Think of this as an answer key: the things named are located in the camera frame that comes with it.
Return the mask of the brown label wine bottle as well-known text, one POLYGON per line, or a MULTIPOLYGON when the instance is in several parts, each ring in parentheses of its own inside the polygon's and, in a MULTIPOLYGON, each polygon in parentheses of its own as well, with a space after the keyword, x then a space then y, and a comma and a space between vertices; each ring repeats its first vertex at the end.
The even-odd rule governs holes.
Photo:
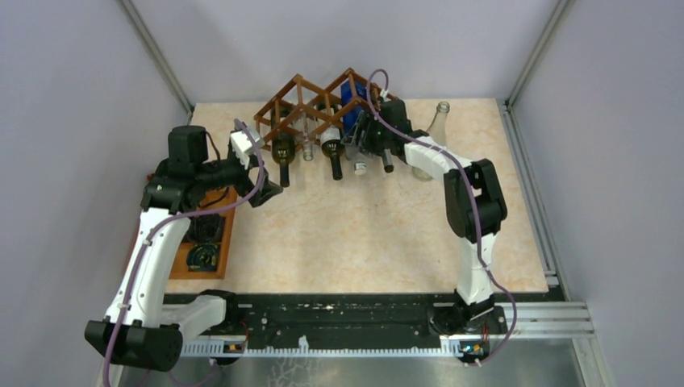
POLYGON ((376 114, 374 115, 373 123, 374 129, 373 134, 373 150, 377 156, 380 156, 383 164, 383 169, 385 173, 392 173, 394 171, 394 164, 392 161, 392 153, 390 150, 391 145, 391 132, 386 129, 386 126, 380 122, 381 118, 381 104, 386 100, 386 98, 379 94, 376 97, 375 105, 376 114))

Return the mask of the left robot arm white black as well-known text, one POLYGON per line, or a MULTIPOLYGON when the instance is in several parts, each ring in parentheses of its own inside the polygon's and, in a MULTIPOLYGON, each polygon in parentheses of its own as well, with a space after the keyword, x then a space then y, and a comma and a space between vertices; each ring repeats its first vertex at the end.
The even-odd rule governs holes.
POLYGON ((247 202, 258 207, 283 189, 268 179, 261 155, 264 139, 240 120, 229 137, 227 155, 208 159, 208 132, 200 126, 175 127, 169 153, 144 187, 139 230, 119 290, 100 320, 90 320, 86 341, 112 364, 168 372, 184 343, 215 327, 236 331, 242 313, 228 291, 205 290, 175 311, 163 309, 165 289, 177 250, 192 218, 232 210, 247 202), (211 191, 233 189, 236 202, 213 211, 201 202, 211 191))

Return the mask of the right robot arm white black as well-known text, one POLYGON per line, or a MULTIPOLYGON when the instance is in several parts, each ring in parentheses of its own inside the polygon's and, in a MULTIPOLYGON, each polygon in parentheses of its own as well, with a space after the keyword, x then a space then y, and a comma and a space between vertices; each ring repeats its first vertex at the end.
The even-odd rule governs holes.
POLYGON ((351 129, 351 144, 389 164, 393 156, 444 187, 445 213, 461 244, 456 301, 434 307, 431 329, 442 335, 475 332, 494 310, 490 265, 494 242, 507 217, 507 205, 493 163, 449 151, 445 143, 450 105, 439 102, 426 131, 414 130, 400 99, 381 102, 376 112, 363 110, 351 129))

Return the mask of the white label wine bottle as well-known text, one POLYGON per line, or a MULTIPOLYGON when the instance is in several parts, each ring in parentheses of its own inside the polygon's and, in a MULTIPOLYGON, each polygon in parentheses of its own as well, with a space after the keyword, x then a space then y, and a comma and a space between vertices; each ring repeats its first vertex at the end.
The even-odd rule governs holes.
POLYGON ((333 180, 341 180, 343 171, 340 158, 344 154, 344 145, 341 142, 340 129, 335 125, 330 125, 319 133, 319 142, 323 154, 330 160, 333 180))

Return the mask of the dark green wine bottle left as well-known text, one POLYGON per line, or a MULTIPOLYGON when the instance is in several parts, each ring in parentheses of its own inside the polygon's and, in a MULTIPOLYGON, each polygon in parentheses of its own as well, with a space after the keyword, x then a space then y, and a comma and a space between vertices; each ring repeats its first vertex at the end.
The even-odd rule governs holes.
POLYGON ((290 186, 290 164, 294 161, 296 139, 293 135, 279 131, 272 139, 271 155, 278 164, 280 186, 290 186))

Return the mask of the small clear glass bottle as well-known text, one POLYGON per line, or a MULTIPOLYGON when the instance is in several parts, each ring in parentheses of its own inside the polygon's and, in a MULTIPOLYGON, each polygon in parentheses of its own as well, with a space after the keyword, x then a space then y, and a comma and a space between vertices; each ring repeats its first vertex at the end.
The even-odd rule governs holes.
POLYGON ((315 129, 315 121, 310 119, 308 114, 303 111, 301 115, 301 128, 302 128, 302 158, 307 161, 313 161, 314 159, 314 136, 313 131, 315 129))

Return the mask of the brown wooden wine rack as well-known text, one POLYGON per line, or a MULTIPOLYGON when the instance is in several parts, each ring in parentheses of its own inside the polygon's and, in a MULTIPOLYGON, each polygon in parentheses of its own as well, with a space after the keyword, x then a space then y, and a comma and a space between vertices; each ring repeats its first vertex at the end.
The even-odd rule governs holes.
POLYGON ((369 82, 354 69, 344 70, 331 83, 322 87, 307 80, 303 75, 294 75, 277 91, 254 115, 254 127, 264 138, 264 150, 271 149, 272 139, 279 132, 291 134, 295 139, 302 139, 302 131, 294 122, 301 118, 305 111, 315 121, 314 141, 319 133, 330 125, 344 129, 343 117, 356 108, 369 109, 369 102, 357 92, 358 86, 365 86, 375 102, 381 93, 382 86, 369 82))

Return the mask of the orange wooden tray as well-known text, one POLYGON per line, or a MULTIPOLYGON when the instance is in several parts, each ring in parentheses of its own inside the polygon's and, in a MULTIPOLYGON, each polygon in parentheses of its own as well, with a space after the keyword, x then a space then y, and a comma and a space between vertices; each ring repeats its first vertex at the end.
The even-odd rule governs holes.
MULTIPOLYGON (((196 210, 228 206, 237 200, 233 188, 206 192, 196 210)), ((236 209, 217 214, 194 216, 181 238, 169 273, 171 280, 223 279, 225 277, 231 233, 236 209)))

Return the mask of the black patterned coaster in tray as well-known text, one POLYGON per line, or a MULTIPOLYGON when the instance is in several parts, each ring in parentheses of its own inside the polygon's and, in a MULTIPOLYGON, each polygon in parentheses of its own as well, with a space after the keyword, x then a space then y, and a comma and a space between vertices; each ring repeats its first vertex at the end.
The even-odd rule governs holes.
POLYGON ((219 253, 218 244, 195 244, 186 256, 186 267, 190 272, 216 272, 219 266, 219 253))

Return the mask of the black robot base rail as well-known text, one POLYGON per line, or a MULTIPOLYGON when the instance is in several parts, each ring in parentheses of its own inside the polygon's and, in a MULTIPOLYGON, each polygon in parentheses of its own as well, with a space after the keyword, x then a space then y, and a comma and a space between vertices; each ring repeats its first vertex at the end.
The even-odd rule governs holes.
POLYGON ((200 336, 246 337, 252 350, 435 349, 444 336, 507 332, 503 308, 471 318, 455 293, 237 294, 227 317, 200 336))

